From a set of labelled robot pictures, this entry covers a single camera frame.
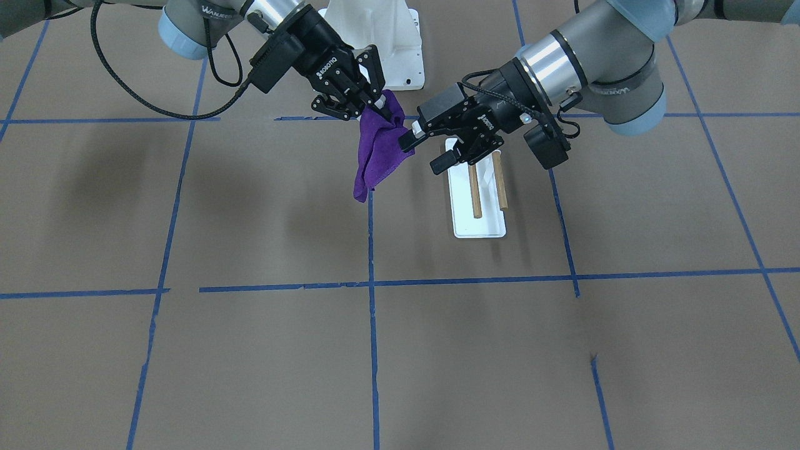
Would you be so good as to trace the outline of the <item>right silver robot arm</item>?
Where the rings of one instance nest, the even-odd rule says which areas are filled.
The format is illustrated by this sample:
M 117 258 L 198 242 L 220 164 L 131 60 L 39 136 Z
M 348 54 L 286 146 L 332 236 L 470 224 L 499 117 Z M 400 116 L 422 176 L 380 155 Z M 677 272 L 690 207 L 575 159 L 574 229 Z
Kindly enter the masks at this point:
M 160 12 L 158 35 L 163 44 L 189 60 L 207 59 L 214 65 L 213 51 L 220 41 L 229 42 L 232 29 L 248 24 L 263 37 L 264 44 L 244 72 L 238 64 L 238 80 L 232 99 L 206 114 L 178 114 L 143 99 L 112 68 L 98 38 L 98 15 L 103 1 L 3 1 L 2 38 L 34 24 L 88 9 L 89 36 L 95 53 L 109 76 L 140 104 L 158 114 L 187 121 L 210 119 L 228 110 L 249 86 L 269 93 L 294 69 L 309 81 L 316 97 L 312 108 L 329 117 L 348 121 L 367 113 L 390 121 L 391 106 L 378 48 L 374 44 L 357 49 L 349 45 L 317 9 L 305 1 L 131 1 L 139 9 Z

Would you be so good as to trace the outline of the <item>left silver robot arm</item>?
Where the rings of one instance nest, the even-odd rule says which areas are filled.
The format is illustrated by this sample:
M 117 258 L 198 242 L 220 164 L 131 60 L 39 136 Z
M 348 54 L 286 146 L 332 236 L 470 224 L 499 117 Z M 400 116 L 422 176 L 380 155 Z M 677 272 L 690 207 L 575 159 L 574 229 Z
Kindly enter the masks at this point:
M 465 75 L 418 106 L 398 139 L 409 152 L 433 136 L 454 137 L 431 162 L 434 174 L 475 165 L 500 148 L 502 134 L 531 125 L 526 144 L 546 170 L 568 160 L 572 134 L 560 115 L 600 114 L 612 131 L 637 136 L 666 113 L 656 45 L 697 18 L 797 25 L 797 1 L 596 1 L 495 69 Z

